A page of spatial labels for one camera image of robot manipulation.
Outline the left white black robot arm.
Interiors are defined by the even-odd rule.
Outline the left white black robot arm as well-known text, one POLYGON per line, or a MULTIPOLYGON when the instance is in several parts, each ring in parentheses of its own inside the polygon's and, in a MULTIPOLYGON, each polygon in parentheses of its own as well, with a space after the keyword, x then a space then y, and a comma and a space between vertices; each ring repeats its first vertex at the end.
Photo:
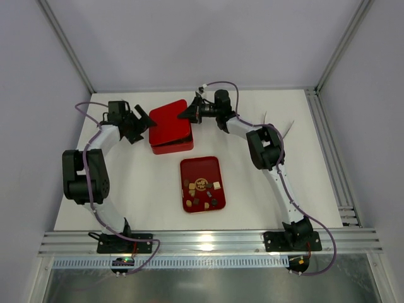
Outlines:
POLYGON ((136 105, 125 100, 110 101, 101 121, 90 114, 85 117, 96 124, 96 133, 82 150, 66 150, 62 154, 64 196, 86 208, 101 226, 100 234, 89 236, 98 242, 99 254, 152 253, 156 240, 152 234, 134 234, 128 220, 121 215, 110 198, 110 179, 105 156, 122 139, 134 144, 143 133, 157 124, 136 105))

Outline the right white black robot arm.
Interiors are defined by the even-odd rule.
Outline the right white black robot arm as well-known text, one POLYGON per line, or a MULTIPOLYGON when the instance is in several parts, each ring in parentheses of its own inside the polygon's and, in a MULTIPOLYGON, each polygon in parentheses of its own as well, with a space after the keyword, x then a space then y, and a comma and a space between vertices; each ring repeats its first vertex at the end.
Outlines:
POLYGON ((226 90, 217 90, 214 102, 203 98, 203 92, 196 92, 191 105, 177 117, 193 124, 202 123, 204 117, 212 117, 220 130, 247 141, 252 163, 268 180, 282 216, 284 231, 265 236, 268 251, 276 245, 288 251, 315 248, 316 236, 310 218, 299 210, 293 191, 288 189, 283 138, 273 125, 253 124, 241 118, 238 108, 231 106, 226 90))

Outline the metal serving tongs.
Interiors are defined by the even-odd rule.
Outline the metal serving tongs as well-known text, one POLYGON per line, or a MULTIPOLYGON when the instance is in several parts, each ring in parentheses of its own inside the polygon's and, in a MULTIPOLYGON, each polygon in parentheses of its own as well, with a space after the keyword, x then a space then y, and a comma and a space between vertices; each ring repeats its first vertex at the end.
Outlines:
MULTIPOLYGON (((262 118, 263 124, 268 124, 268 122, 266 121, 267 115, 268 115, 268 112, 265 111, 263 114, 263 118, 262 118)), ((288 135, 288 133, 290 132, 291 128, 294 125, 294 122, 295 122, 294 120, 288 121, 280 128, 280 133, 282 135, 282 138, 285 138, 288 135)))

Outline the red compartment chocolate box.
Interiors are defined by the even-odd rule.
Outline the red compartment chocolate box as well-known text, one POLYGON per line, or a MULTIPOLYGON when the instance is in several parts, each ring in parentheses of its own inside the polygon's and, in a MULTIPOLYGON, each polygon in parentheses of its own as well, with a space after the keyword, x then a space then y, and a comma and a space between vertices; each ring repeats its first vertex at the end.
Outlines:
POLYGON ((155 155, 186 152, 194 148, 193 132, 191 128, 187 131, 152 128, 149 144, 155 155))

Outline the red box lid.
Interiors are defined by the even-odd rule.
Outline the red box lid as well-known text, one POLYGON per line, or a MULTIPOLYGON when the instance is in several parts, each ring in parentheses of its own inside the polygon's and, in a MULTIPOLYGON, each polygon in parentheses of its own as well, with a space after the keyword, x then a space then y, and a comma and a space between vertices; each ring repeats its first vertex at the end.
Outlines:
POLYGON ((192 140, 191 123, 188 119, 178 118, 186 109, 187 102, 181 99, 150 111, 150 118, 157 124, 149 129, 149 144, 152 147, 192 140))

